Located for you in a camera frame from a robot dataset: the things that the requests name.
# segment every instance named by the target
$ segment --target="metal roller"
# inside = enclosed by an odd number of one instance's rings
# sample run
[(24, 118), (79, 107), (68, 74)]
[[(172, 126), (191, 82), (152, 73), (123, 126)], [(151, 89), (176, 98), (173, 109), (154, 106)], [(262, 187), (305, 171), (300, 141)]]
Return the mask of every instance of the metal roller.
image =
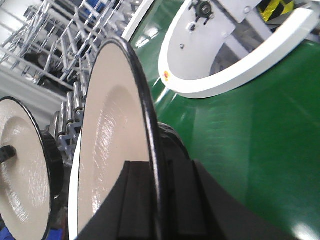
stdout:
[(73, 123), (75, 120), (75, 102), (72, 91), (66, 94), (66, 124)]
[(82, 95), (85, 97), (87, 95), (88, 83), (86, 79), (86, 74), (83, 71), (80, 72), (80, 81), (81, 81)]
[(67, 127), (67, 103), (63, 101), (61, 103), (61, 111), (59, 116), (58, 132), (57, 135), (64, 135)]
[(75, 82), (73, 84), (73, 92), (74, 92), (74, 110), (81, 110), (82, 106), (82, 91), (81, 91), (81, 82)]
[(57, 133), (58, 133), (58, 126), (59, 126), (59, 116), (60, 112), (56, 111), (53, 115), (53, 119), (49, 126), (49, 133), (54, 137), (55, 140), (57, 140)]

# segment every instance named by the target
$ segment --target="green surface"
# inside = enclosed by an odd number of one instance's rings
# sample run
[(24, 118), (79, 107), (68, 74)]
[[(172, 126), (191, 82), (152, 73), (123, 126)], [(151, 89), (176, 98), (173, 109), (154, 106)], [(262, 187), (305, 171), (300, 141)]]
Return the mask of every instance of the green surface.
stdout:
[(306, 41), (238, 89), (187, 99), (165, 91), (158, 74), (161, 44), (181, 4), (157, 0), (131, 41), (159, 121), (249, 209), (299, 239), (320, 239), (320, 46)]

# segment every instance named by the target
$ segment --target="black plastic part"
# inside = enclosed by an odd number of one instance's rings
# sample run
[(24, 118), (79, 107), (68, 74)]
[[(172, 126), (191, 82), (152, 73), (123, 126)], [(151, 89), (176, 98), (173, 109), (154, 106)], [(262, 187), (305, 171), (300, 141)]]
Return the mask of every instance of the black plastic part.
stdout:
[(43, 139), (46, 165), (50, 172), (50, 190), (51, 193), (56, 197), (61, 193), (64, 185), (64, 161), (53, 136), (51, 136), (51, 134), (45, 130), (40, 130), (40, 133)]
[(210, 239), (296, 240), (253, 214), (231, 197), (197, 160), (194, 161)]
[(172, 238), (206, 239), (208, 236), (201, 196), (193, 162), (177, 132), (159, 123), (165, 158), (168, 161), (170, 181), (170, 222)]
[(150, 173), (148, 162), (126, 161), (110, 194), (77, 239), (154, 239)]
[(16, 155), (16, 149), (13, 146), (3, 146), (0, 148), (0, 164), (13, 158)]
[(148, 162), (131, 162), (118, 239), (152, 239), (151, 171)]

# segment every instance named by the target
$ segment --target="yellow black hazard stripe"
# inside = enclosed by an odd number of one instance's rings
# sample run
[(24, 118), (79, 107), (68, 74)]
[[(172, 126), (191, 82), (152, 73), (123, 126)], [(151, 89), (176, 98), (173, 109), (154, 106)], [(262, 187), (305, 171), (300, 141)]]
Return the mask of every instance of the yellow black hazard stripe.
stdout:
[(293, 0), (263, 0), (258, 9), (265, 22), (270, 21), (282, 14), (291, 12), (294, 9)]

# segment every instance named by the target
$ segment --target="metal rack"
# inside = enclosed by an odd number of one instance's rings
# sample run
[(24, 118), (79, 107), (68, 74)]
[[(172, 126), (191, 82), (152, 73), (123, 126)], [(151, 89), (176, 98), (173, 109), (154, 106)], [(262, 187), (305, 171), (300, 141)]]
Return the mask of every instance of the metal rack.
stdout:
[[(40, 6), (30, 6), (23, 17), (0, 6), (0, 13), (20, 24), (14, 30), (0, 22), (0, 28), (11, 34), (0, 45), (0, 66), (67, 96), (47, 126), (67, 166), (72, 165), (89, 77), (100, 47), (110, 34), (123, 34), (141, 3), (83, 0), (75, 5), (70, 0), (44, 0)], [(30, 61), (28, 55), (36, 60)]]

